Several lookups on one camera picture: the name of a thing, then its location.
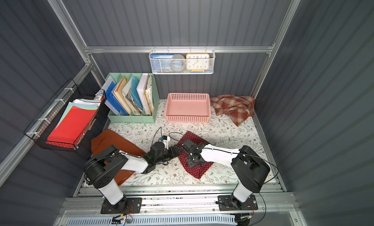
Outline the red polka dot skirt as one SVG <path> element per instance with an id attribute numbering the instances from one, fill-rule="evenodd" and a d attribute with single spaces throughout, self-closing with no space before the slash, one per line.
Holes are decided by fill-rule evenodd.
<path id="1" fill-rule="evenodd" d="M 177 143 L 177 146 L 179 147 L 182 146 L 183 142 L 185 142 L 187 139 L 189 139 L 190 141 L 198 145 L 202 142 L 207 143 L 207 141 L 204 140 L 203 138 L 199 137 L 198 135 L 190 131 L 187 131 L 182 136 L 182 138 L 179 140 L 179 142 Z M 213 165 L 212 162 L 204 162 L 203 164 L 198 164 L 195 167 L 190 168 L 186 161 L 188 154 L 185 151 L 183 151 L 181 148 L 179 150 L 181 151 L 181 154 L 178 157 L 179 161 L 181 162 L 185 171 L 189 173 L 190 175 L 192 175 L 194 178 L 201 179 L 201 177 L 205 174 L 205 172 Z"/>

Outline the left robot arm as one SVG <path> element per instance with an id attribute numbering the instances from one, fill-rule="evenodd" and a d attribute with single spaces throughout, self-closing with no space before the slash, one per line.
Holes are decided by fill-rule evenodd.
<path id="1" fill-rule="evenodd" d="M 155 142 L 148 153 L 136 156 L 119 150 L 111 145 L 104 151 L 87 161 L 83 170 L 93 185 L 105 197 L 105 200 L 115 206 L 126 200 L 115 176 L 121 170 L 147 174 L 159 164 L 168 164 L 168 161 L 181 155 L 181 148 L 177 145 L 166 148 L 163 142 Z"/>

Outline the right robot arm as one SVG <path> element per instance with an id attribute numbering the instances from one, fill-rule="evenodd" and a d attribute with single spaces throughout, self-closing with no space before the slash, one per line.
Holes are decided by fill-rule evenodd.
<path id="1" fill-rule="evenodd" d="M 269 164 L 249 146 L 228 149 L 206 142 L 196 144 L 187 139 L 181 148 L 187 153 L 186 162 L 190 168 L 206 162 L 233 168 L 239 180 L 231 195 L 231 202 L 235 207 L 245 203 L 253 193 L 259 193 L 270 173 Z"/>

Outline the grey tape roll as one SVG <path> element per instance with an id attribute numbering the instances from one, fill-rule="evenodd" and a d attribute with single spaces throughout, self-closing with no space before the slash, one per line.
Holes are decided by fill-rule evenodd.
<path id="1" fill-rule="evenodd" d="M 175 54 L 169 62 L 170 69 L 175 73 L 181 73 L 186 68 L 185 57 L 181 54 Z"/>

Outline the floral table mat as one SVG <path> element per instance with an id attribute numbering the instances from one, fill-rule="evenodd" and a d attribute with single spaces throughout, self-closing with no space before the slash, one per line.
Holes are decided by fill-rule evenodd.
<path id="1" fill-rule="evenodd" d="M 165 117 L 166 103 L 165 99 L 160 100 L 159 112 L 154 124 L 110 123 L 108 129 L 146 153 L 150 150 L 152 141 L 156 141 L 161 135 L 171 135 L 169 145 L 173 146 L 187 131 L 190 131 L 214 146 L 240 149 L 243 145 L 247 145 L 260 157 L 266 158 L 266 151 L 251 117 L 240 126 L 236 126 L 231 118 L 226 115 L 216 115 L 215 110 L 212 109 L 208 123 L 169 123 Z M 157 165 L 155 170 L 148 174 L 121 171 L 116 181 L 122 186 L 225 185 L 238 183 L 238 178 L 232 167 L 214 163 L 201 179 L 197 179 L 185 171 L 178 158 L 174 158 L 166 166 Z"/>

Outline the pink plastic basket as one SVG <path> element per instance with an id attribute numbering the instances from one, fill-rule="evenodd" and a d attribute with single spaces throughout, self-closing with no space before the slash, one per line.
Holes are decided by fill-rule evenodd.
<path id="1" fill-rule="evenodd" d="M 169 93 L 165 117 L 168 122 L 207 123 L 211 117 L 207 93 Z"/>

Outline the rust brown skirt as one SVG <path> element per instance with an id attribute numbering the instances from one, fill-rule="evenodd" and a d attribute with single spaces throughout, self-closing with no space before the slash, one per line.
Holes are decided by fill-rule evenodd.
<path id="1" fill-rule="evenodd" d="M 132 142 L 126 140 L 125 138 L 117 134 L 116 132 L 110 129 L 106 129 L 99 136 L 91 140 L 91 150 L 92 150 L 93 156 L 101 153 L 102 151 L 104 151 L 111 145 L 114 145 L 119 150 L 127 152 L 132 155 L 143 156 L 146 154 L 145 151 L 140 149 L 138 146 L 136 146 Z"/>

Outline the red plaid skirt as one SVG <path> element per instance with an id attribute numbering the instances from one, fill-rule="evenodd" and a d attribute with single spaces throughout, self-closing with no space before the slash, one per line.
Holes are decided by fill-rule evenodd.
<path id="1" fill-rule="evenodd" d="M 251 96 L 226 94 L 212 97 L 210 102 L 216 115 L 226 115 L 236 126 L 240 126 L 254 115 L 256 100 Z"/>

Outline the green file organizer box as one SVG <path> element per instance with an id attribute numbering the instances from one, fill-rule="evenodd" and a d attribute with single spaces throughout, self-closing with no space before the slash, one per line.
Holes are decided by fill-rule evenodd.
<path id="1" fill-rule="evenodd" d="M 106 80 L 110 77 L 113 78 L 115 82 L 119 82 L 122 77 L 126 77 L 128 80 L 130 77 L 136 77 L 140 80 L 142 73 L 109 73 L 106 76 Z M 108 119 L 112 123 L 125 123 L 125 124 L 154 124 L 156 122 L 157 113 L 159 112 L 160 97 L 157 89 L 157 84 L 154 74 L 150 73 L 149 76 L 152 77 L 153 85 L 153 102 L 154 111 L 152 115 L 115 115 L 112 111 L 108 113 Z"/>

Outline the white binder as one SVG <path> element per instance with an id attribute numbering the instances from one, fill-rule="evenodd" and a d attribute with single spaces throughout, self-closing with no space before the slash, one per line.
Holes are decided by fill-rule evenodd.
<path id="1" fill-rule="evenodd" d="M 146 86 L 147 86 L 147 82 L 148 82 L 148 77 L 149 77 L 148 74 L 142 74 L 142 76 L 139 80 L 138 86 L 136 88 L 137 92 L 138 92 L 140 102 L 143 106 L 143 111 L 145 112 L 146 115 L 151 114 L 149 104 L 148 104 L 148 100 L 147 100 L 147 97 L 146 97 L 146 94 L 145 94 L 146 93 Z"/>

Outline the blue folder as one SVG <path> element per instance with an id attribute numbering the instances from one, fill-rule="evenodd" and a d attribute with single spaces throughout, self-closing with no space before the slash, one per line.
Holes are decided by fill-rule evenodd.
<path id="1" fill-rule="evenodd" d="M 115 86 L 116 83 L 112 79 L 108 79 L 103 85 L 102 89 L 105 91 L 106 95 L 105 104 L 112 110 L 115 115 L 129 115 L 113 94 Z"/>

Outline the yellow alarm clock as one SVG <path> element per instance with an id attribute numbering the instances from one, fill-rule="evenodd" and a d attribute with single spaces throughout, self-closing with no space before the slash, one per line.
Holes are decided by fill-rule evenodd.
<path id="1" fill-rule="evenodd" d="M 186 54 L 186 68 L 192 72 L 204 72 L 209 69 L 209 53 L 188 53 Z"/>

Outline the red paper stack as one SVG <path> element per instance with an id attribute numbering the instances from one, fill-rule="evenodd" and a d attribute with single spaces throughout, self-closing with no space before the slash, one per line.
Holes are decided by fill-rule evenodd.
<path id="1" fill-rule="evenodd" d="M 49 135 L 49 144 L 73 144 L 84 131 L 97 110 L 72 106 Z"/>

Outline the blue box in basket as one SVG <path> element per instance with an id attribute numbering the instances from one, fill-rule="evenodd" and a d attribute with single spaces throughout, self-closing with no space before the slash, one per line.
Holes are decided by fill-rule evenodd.
<path id="1" fill-rule="evenodd" d="M 149 56 L 150 64 L 153 74 L 171 74 L 172 69 L 170 67 L 171 59 L 174 54 L 164 53 L 151 53 Z"/>

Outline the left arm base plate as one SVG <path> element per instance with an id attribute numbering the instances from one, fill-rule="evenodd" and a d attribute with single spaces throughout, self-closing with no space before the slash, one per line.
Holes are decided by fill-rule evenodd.
<path id="1" fill-rule="evenodd" d="M 117 204 L 111 205 L 105 198 L 101 207 L 101 214 L 129 214 L 139 213 L 142 206 L 142 198 L 121 199 Z"/>

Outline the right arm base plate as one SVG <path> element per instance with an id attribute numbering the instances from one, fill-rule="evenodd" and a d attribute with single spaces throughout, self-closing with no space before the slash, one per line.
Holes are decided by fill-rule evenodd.
<path id="1" fill-rule="evenodd" d="M 233 211 L 233 210 L 258 210 L 256 197 L 250 195 L 245 202 L 240 202 L 234 196 L 219 195 L 218 200 L 215 202 L 219 206 L 220 211 Z"/>

